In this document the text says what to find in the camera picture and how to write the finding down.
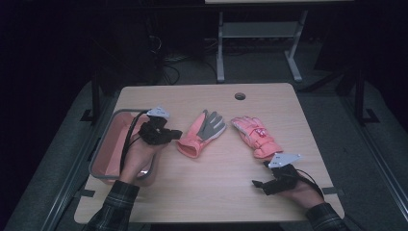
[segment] white tag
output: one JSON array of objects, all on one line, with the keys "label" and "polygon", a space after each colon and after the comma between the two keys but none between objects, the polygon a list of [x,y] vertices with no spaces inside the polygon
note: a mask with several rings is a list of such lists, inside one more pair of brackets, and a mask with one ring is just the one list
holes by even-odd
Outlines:
[{"label": "white tag", "polygon": [[170,117],[170,114],[168,112],[166,112],[165,109],[163,109],[162,107],[157,107],[154,108],[150,111],[147,112],[147,114],[149,116],[157,116],[157,117]]},{"label": "white tag", "polygon": [[275,153],[272,160],[268,164],[269,168],[283,167],[293,163],[301,158],[300,154]]}]

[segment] black cable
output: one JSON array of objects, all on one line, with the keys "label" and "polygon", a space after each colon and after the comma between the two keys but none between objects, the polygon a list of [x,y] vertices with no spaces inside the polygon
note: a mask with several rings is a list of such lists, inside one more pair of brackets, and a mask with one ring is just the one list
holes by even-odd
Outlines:
[{"label": "black cable", "polygon": [[296,171],[301,171],[301,172],[305,173],[307,176],[309,176],[309,178],[313,181],[313,183],[315,183],[315,185],[317,184],[315,179],[313,179],[313,177],[311,175],[309,175],[306,171],[300,170],[300,169],[296,169]]},{"label": "black cable", "polygon": [[163,67],[167,67],[167,68],[173,69],[173,70],[176,72],[176,74],[177,74],[176,79],[175,79],[174,81],[171,81],[170,76],[167,74],[167,72],[166,72],[165,70],[163,70],[163,77],[164,77],[166,83],[167,83],[168,85],[175,85],[175,84],[177,84],[177,82],[180,80],[180,71],[179,71],[177,68],[175,68],[175,67],[173,67],[173,66],[170,66],[170,65],[164,65]]},{"label": "black cable", "polygon": [[320,189],[319,185],[316,184],[315,180],[312,177],[311,177],[311,179],[313,180],[313,182],[306,179],[306,178],[304,178],[304,177],[302,177],[302,176],[300,176],[300,175],[297,175],[297,176],[288,175],[288,174],[282,174],[282,175],[294,178],[296,180],[299,180],[299,181],[302,181],[302,182],[308,184],[310,187],[312,187],[321,196],[321,198],[324,198],[323,191]]},{"label": "black cable", "polygon": [[140,139],[140,137],[138,137],[138,138],[136,138],[134,141],[132,141],[132,142],[129,144],[129,147],[132,146],[132,144],[133,144],[134,142],[136,142],[138,139]]},{"label": "black cable", "polygon": [[216,72],[216,70],[213,68],[213,66],[212,66],[210,63],[206,62],[206,61],[203,61],[203,63],[206,64],[207,66],[209,66],[210,69],[214,72],[214,74],[215,74],[216,77],[217,77],[217,72]]},{"label": "black cable", "polygon": [[135,129],[136,123],[139,120],[139,117],[141,117],[141,115],[146,114],[148,111],[144,110],[141,111],[140,113],[138,113],[138,115],[136,115],[136,117],[133,118],[132,123],[130,124],[128,133],[126,135],[126,139],[125,139],[125,143],[123,144],[123,149],[122,149],[122,155],[120,157],[120,172],[122,172],[123,167],[125,165],[125,159],[126,159],[126,154],[129,150],[129,146],[130,146],[130,138],[132,137],[132,133],[133,130]]}]

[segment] glove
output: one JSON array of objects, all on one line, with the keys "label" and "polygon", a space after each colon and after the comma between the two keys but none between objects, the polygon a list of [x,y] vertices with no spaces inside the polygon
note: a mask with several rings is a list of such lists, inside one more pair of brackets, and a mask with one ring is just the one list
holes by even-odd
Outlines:
[{"label": "glove", "polygon": [[254,157],[259,159],[272,158],[275,152],[282,152],[264,124],[257,117],[235,117],[231,119],[234,126],[240,130],[243,141],[255,149]]},{"label": "glove", "polygon": [[226,124],[221,115],[204,110],[195,120],[187,135],[176,142],[177,149],[184,155],[197,158],[201,150],[225,131]]}]

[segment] table leg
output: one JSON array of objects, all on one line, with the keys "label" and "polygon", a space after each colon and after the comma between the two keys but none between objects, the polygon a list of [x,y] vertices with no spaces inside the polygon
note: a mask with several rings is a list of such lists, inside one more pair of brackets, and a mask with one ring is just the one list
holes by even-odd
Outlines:
[{"label": "table leg", "polygon": [[224,60],[222,59],[222,12],[219,13],[218,23],[218,53],[217,53],[217,83],[224,83]]},{"label": "table leg", "polygon": [[296,31],[294,33],[293,45],[289,51],[285,51],[286,60],[288,61],[292,76],[296,82],[301,82],[302,76],[300,75],[299,69],[297,68],[296,62],[294,61],[294,53],[296,51],[297,45],[299,44],[300,36],[302,35],[307,13],[308,11],[302,12],[302,15],[300,16],[300,19],[297,23]]}]

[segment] plaid sleeve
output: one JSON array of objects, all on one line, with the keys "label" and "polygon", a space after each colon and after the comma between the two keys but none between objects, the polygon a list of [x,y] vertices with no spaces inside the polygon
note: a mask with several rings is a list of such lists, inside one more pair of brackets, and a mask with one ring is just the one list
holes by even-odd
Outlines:
[{"label": "plaid sleeve", "polygon": [[84,230],[127,230],[139,189],[137,186],[116,180],[102,208],[92,217]]},{"label": "plaid sleeve", "polygon": [[322,203],[311,208],[306,213],[306,218],[315,231],[346,231],[344,221],[334,211],[329,203]]}]

